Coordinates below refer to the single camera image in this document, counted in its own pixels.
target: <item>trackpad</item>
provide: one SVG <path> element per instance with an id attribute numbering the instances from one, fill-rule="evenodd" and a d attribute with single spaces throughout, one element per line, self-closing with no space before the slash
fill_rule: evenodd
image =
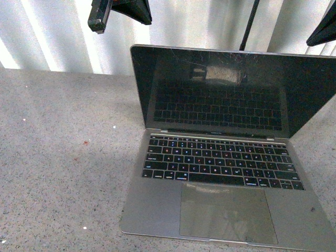
<path id="1" fill-rule="evenodd" d="M 185 183 L 180 235 L 277 244 L 263 190 Z"/>

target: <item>cracked screen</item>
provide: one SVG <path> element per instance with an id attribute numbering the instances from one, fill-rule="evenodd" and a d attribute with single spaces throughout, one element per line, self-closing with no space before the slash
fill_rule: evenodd
<path id="1" fill-rule="evenodd" d="M 336 93 L 335 58 L 134 46 L 150 129 L 289 138 Z"/>

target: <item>silver laptop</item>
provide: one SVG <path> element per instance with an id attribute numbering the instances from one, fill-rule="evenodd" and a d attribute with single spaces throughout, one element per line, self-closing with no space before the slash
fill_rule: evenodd
<path id="1" fill-rule="evenodd" d="M 146 131 L 126 234 L 336 251 L 288 141 L 336 93 L 336 59 L 135 45 Z"/>

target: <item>laptop screen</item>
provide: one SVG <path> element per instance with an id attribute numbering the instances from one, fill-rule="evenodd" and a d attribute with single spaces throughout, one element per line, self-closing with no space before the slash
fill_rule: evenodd
<path id="1" fill-rule="evenodd" d="M 336 93 L 336 58 L 133 46 L 149 129 L 289 138 Z"/>

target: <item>black screen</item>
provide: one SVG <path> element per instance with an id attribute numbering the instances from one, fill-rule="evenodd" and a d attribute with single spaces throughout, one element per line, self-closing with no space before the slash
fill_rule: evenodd
<path id="1" fill-rule="evenodd" d="M 147 128 L 289 138 L 336 93 L 336 59 L 133 46 Z"/>

